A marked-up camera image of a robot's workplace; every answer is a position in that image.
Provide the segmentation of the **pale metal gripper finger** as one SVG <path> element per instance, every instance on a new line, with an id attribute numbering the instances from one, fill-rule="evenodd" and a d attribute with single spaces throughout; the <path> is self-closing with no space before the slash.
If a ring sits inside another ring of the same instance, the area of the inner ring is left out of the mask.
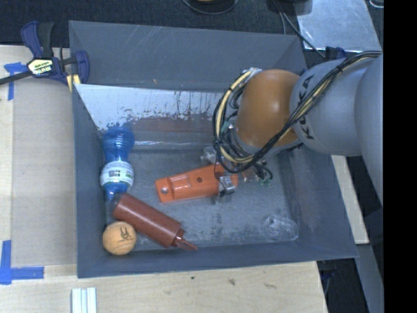
<path id="1" fill-rule="evenodd" d="M 218 191 L 212 197 L 213 204 L 228 203 L 232 200 L 238 186 L 236 175 L 224 174 L 218 178 Z"/>
<path id="2" fill-rule="evenodd" d="M 215 164 L 217 163 L 217 155 L 213 146 L 206 146 L 203 148 L 203 154 L 201 155 L 202 164 Z"/>

